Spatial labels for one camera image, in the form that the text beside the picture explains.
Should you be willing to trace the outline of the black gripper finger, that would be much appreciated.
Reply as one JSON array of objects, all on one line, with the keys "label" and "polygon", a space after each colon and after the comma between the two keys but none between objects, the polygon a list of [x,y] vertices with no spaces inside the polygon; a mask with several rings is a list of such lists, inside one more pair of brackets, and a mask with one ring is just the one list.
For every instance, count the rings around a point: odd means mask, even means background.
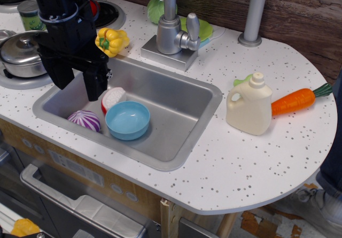
[{"label": "black gripper finger", "polygon": [[53,83],[59,88],[64,89],[73,81],[74,73],[72,68],[63,66],[53,66],[46,69]]},{"label": "black gripper finger", "polygon": [[97,101],[99,96],[107,90],[108,71],[104,73],[87,73],[83,72],[83,80],[90,102]]}]

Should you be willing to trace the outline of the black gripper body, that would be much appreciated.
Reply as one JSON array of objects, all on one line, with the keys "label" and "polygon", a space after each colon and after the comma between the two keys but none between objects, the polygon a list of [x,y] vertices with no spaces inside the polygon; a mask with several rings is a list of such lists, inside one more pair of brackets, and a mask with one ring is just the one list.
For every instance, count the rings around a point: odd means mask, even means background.
[{"label": "black gripper body", "polygon": [[90,3],[39,3],[38,16],[48,33],[37,37],[45,69],[70,67],[87,73],[104,73],[108,57],[95,45],[96,26]]}]

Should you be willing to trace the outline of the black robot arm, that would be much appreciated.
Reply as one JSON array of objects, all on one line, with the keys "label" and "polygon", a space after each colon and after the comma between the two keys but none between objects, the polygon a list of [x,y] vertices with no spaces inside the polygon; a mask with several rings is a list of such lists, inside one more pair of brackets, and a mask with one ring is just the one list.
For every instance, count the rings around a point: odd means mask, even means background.
[{"label": "black robot arm", "polygon": [[53,83],[64,89],[74,71],[83,73],[89,101],[107,89],[108,56],[95,44],[95,16],[90,0],[36,0],[38,16],[47,31],[35,35],[38,53]]}]

